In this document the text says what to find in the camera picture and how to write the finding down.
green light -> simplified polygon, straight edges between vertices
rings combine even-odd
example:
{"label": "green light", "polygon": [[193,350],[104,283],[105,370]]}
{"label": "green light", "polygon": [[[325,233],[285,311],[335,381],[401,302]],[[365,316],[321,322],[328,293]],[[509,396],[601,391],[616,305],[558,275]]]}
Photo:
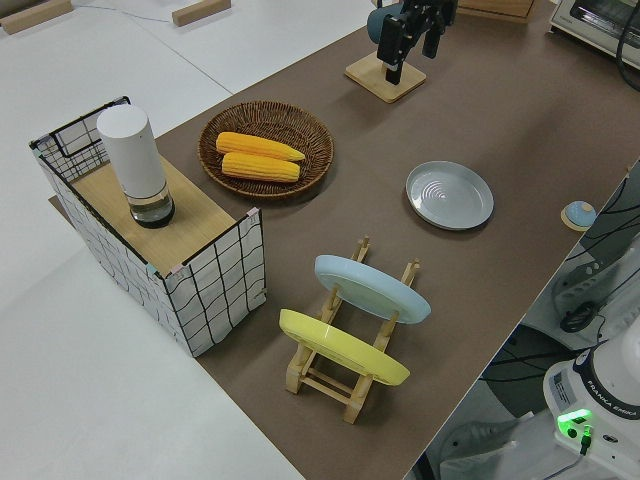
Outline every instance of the green light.
{"label": "green light", "polygon": [[[580,424],[584,423],[588,418],[591,418],[591,410],[581,408],[569,413],[563,413],[558,415],[558,429],[563,435],[569,436],[567,433],[570,428],[577,428]],[[591,426],[584,426],[584,435],[591,435]]]}

woven basket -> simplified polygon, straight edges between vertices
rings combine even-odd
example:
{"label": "woven basket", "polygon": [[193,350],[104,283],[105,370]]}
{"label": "woven basket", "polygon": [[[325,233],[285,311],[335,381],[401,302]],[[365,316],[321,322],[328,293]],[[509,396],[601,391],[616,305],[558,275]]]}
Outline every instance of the woven basket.
{"label": "woven basket", "polygon": [[[295,183],[265,182],[229,177],[222,173],[222,154],[216,150],[221,132],[256,135],[285,143],[305,154]],[[327,128],[294,105],[258,100],[223,110],[202,130],[198,156],[204,170],[216,182],[234,192],[259,198],[289,198],[315,185],[333,160],[333,139]]]}

yellow corn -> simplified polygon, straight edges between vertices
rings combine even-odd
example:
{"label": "yellow corn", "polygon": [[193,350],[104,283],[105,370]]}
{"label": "yellow corn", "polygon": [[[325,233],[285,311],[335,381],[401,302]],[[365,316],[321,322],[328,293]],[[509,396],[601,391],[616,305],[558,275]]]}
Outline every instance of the yellow corn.
{"label": "yellow corn", "polygon": [[220,132],[216,139],[216,150],[220,153],[243,152],[251,155],[277,158],[297,162],[304,160],[304,153],[284,143],[254,135],[245,135],[236,132]]}
{"label": "yellow corn", "polygon": [[229,152],[222,159],[222,173],[250,180],[293,183],[300,178],[300,166],[275,158]]}

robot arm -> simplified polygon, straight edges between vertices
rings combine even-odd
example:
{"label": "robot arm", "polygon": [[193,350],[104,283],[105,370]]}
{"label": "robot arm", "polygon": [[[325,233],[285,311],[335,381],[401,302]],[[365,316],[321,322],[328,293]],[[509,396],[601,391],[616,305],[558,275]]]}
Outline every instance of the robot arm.
{"label": "robot arm", "polygon": [[589,458],[622,479],[640,478],[640,317],[575,361],[553,365],[543,389],[562,445],[580,450],[588,428]]}
{"label": "robot arm", "polygon": [[423,33],[422,54],[436,56],[440,36],[447,25],[453,25],[457,7],[457,0],[405,0],[372,13],[367,22],[369,36],[378,44],[387,82],[400,83],[402,64]]}

brown tabletop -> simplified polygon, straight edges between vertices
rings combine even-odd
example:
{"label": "brown tabletop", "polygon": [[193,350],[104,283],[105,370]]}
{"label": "brown tabletop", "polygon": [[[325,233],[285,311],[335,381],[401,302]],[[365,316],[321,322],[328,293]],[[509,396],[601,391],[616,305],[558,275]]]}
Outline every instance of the brown tabletop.
{"label": "brown tabletop", "polygon": [[[573,200],[602,207],[635,162],[640,95],[610,58],[547,33],[551,12],[542,2],[528,25],[459,15],[435,60],[411,52],[427,81],[391,105],[343,74],[375,50],[360,30],[159,138],[161,153],[232,216],[263,209],[267,303],[198,360],[306,478],[402,478],[578,240],[561,209]],[[253,201],[204,173],[203,126],[256,99],[298,105],[333,134],[334,164],[316,196]],[[407,175],[432,160],[487,181],[495,210],[484,227],[445,231],[414,213]],[[411,376],[375,384],[349,425],[329,397],[285,391],[296,345],[278,312],[316,314],[326,292],[315,257],[349,256],[365,234],[367,263],[390,275],[422,261],[414,288],[433,313],[398,325],[387,352]],[[334,325],[373,341],[379,322],[346,305]]]}

